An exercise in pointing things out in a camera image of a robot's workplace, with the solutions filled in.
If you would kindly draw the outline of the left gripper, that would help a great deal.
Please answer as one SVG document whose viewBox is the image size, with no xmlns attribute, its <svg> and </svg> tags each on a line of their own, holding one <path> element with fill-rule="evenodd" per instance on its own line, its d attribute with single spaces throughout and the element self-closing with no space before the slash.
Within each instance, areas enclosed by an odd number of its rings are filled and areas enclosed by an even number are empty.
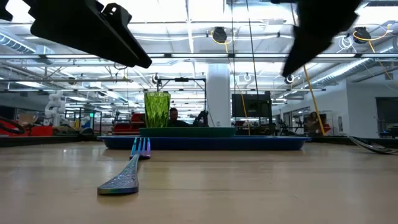
<svg viewBox="0 0 398 224">
<path fill-rule="evenodd" d="M 12 21 L 0 0 L 0 19 Z M 149 68 L 151 58 L 132 35 L 120 35 L 102 15 L 105 5 L 97 0 L 26 1 L 35 19 L 30 32 L 40 38 L 81 50 L 127 67 Z"/>
</svg>

